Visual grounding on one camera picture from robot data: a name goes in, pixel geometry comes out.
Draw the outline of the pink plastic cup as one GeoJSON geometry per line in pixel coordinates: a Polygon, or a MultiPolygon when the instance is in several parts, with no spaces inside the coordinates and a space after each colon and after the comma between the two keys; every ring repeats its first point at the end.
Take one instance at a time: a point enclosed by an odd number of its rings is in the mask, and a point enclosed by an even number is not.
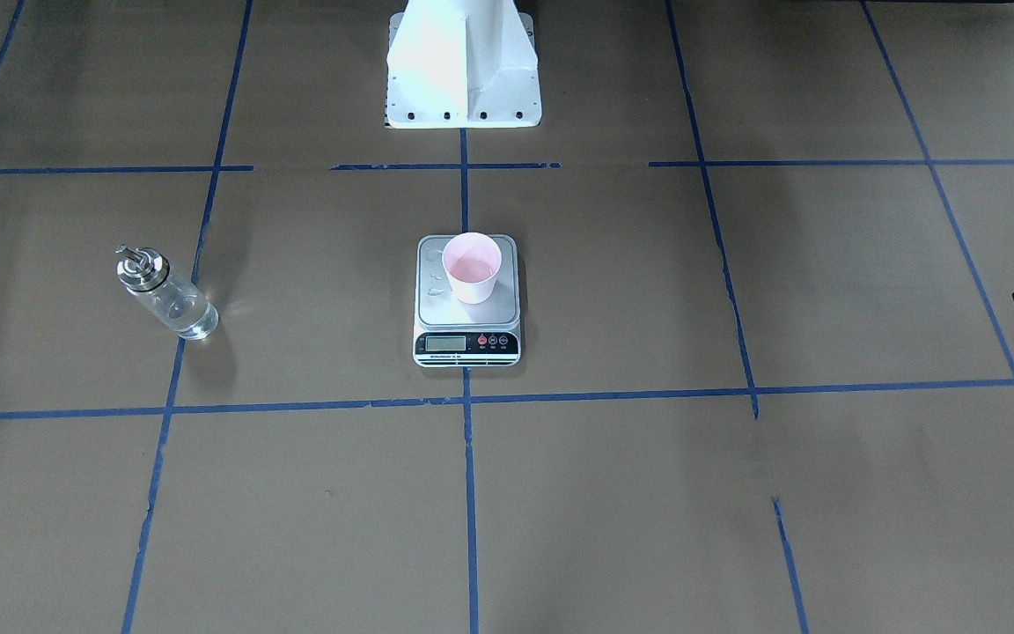
{"type": "Polygon", "coordinates": [[[456,234],[446,242],[442,252],[448,284],[462,304],[482,304],[490,298],[502,264],[502,249],[489,234],[456,234]]]}

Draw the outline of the clear glass sauce bottle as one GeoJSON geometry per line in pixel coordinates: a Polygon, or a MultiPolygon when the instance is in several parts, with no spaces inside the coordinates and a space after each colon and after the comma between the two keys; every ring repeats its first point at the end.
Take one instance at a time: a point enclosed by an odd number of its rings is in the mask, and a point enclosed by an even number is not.
{"type": "Polygon", "coordinates": [[[220,324],[208,297],[151,246],[117,246],[117,280],[125,292],[182,340],[205,340],[220,324]]]}

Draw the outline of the silver digital kitchen scale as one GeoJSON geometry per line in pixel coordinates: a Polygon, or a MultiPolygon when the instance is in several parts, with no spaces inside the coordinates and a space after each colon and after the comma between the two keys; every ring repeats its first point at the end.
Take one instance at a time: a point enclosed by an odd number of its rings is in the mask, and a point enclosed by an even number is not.
{"type": "Polygon", "coordinates": [[[412,358],[421,366],[510,366],[522,357],[518,245],[507,234],[418,242],[412,358]]]}

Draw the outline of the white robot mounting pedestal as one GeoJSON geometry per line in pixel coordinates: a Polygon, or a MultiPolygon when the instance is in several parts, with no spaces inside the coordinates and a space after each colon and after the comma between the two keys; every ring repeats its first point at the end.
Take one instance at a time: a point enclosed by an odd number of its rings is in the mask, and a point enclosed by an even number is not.
{"type": "Polygon", "coordinates": [[[544,119],[531,15],[515,1],[409,1],[389,19],[392,129],[520,129],[544,119]]]}

